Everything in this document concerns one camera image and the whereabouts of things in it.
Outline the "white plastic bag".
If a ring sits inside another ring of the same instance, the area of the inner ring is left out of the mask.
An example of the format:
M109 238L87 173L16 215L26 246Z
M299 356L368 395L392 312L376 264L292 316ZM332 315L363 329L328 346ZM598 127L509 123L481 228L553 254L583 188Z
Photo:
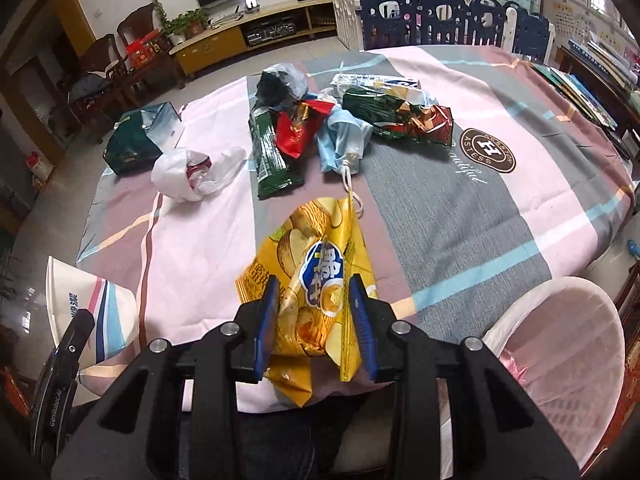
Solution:
M160 156L151 171L151 181L162 195L177 202L200 202L231 184L246 162L239 146L207 154L176 148Z

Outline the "grey black plastic bag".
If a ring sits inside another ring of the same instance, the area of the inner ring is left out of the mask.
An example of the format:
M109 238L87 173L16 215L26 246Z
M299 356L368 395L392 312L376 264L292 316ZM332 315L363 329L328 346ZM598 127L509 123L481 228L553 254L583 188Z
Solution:
M292 63L273 64L262 71L257 88L259 104L274 110L288 110L308 93L307 76Z

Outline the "wooden tv cabinet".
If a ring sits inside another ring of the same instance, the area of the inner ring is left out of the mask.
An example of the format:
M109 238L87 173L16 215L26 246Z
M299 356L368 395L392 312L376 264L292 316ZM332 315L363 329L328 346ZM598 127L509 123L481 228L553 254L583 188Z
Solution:
M268 6L254 13L235 13L170 49L186 76L237 58L299 39L335 35L331 0L305 0Z

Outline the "white paper bag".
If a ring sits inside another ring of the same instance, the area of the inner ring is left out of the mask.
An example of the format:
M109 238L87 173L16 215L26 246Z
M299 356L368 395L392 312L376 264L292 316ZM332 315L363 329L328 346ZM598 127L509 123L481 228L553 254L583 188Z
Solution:
M88 330L76 342L82 370L114 358L139 335L139 312L134 293L50 257L46 272L46 304L53 341L59 344L74 318Z

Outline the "dark green tissue box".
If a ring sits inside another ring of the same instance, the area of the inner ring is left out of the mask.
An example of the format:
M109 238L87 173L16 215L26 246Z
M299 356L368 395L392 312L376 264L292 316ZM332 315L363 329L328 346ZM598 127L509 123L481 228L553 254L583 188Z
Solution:
M116 122L103 159L116 176L149 171L157 159L173 150L184 130L171 102L130 110Z

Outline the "green red foil snack bag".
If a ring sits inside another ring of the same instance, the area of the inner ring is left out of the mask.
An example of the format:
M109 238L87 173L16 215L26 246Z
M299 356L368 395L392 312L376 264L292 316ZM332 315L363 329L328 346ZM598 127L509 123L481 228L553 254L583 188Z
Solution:
M452 147L454 120L449 107L414 104L390 93L357 87L345 91L342 107L385 139Z

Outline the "potted green plant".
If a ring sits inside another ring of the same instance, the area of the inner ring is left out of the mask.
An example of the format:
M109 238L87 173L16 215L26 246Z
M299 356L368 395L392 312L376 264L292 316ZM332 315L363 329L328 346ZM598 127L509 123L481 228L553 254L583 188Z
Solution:
M163 34L176 46L205 32L207 24L208 17L205 11L194 9L167 21L163 27Z

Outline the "striped pink grey tablecloth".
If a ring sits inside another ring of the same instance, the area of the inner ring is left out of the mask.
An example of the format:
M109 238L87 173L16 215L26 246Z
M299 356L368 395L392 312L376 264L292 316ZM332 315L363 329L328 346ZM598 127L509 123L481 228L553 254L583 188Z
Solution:
M197 202L163 195L146 171L105 171L77 264L134 295L96 312L100 353L80 381L101 394L154 338L203 336L235 314L235 282L270 236L293 247L314 220L352 207L378 296L438 339L482 334L510 304L550 278L596 260L636 198L620 154L529 63L495 48L403 47L344 53L306 65L311 90L338 76L420 84L449 108L449 145L372 136L361 162L323 170L307 148L299 184L259 198L250 135L256 80L241 78L186 104L184 148L242 148L229 184Z

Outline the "yellow chip bag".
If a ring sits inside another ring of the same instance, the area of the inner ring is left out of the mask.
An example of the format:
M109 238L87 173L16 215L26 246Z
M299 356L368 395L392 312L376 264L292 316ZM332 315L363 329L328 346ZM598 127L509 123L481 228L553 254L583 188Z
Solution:
M265 238L235 280L243 302L259 299L271 275L279 280L276 333L266 375L298 406L312 397L311 360L328 356L350 382L362 362L349 307L348 282L358 274L369 296L376 281L354 201L321 197L296 208Z

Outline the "red snack wrapper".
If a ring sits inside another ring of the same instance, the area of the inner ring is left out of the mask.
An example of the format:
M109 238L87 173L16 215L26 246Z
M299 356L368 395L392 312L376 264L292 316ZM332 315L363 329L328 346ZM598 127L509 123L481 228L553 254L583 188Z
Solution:
M286 156L298 159L314 140L333 107L331 102L305 100L280 112L276 128L277 148Z

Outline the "blue white baby fence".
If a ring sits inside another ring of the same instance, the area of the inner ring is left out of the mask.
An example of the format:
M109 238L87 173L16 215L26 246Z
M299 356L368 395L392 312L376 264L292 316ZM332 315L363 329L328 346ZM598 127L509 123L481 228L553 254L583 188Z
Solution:
M349 50L424 44L494 46L549 62L554 26L500 0L332 0L338 39Z

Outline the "pink plastic trash basket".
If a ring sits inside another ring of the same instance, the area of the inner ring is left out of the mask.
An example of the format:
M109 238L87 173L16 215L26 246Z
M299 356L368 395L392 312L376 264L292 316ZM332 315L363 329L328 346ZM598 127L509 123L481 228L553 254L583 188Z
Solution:
M624 335L615 304L576 276L537 285L482 285L428 310L427 333L480 337L572 452L580 466L612 422L624 381Z

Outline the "light blue face mask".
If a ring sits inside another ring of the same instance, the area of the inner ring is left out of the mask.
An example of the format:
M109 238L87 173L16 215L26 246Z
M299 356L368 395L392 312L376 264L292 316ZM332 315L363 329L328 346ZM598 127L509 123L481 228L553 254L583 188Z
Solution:
M371 139L373 127L348 110L334 105L317 133L320 169L341 176L347 195L354 202L355 214L363 214L363 202L354 191L352 176L358 174L364 150Z

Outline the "red gift box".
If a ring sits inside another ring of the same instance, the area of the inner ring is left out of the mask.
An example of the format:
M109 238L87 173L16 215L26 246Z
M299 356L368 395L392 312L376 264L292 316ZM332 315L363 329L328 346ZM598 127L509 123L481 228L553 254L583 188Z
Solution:
M135 70L140 70L157 55L167 52L169 47L166 36L159 29L153 29L144 37L132 40L126 47L126 55L131 66Z

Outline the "stack of books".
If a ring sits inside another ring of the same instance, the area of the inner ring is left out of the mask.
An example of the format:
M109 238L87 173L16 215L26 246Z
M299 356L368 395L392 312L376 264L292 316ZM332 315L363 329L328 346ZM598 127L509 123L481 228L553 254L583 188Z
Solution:
M620 154L639 160L639 83L605 44L570 40L559 47L553 66L536 64L559 94L600 127Z

